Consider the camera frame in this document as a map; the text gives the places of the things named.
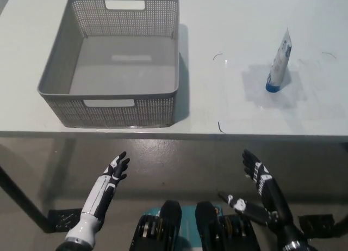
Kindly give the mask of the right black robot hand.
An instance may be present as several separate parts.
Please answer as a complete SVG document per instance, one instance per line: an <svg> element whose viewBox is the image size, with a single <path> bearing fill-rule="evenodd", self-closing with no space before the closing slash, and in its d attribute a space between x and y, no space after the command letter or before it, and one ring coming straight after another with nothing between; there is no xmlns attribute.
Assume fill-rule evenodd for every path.
<svg viewBox="0 0 348 251"><path fill-rule="evenodd" d="M262 206L230 193L219 191L218 196L237 214L268 227L273 232L293 226L294 219L285 196L266 165L251 151L242 153L244 172L255 184Z"/></svg>

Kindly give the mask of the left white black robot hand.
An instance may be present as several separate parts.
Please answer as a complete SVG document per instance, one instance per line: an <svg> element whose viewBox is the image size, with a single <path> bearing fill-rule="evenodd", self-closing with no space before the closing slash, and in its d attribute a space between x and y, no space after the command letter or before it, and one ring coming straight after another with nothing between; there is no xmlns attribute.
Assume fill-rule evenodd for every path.
<svg viewBox="0 0 348 251"><path fill-rule="evenodd" d="M126 152L116 156L100 175L82 208L82 214L88 214L103 224L107 209L114 197L117 185L127 177L125 174L130 159Z"/></svg>

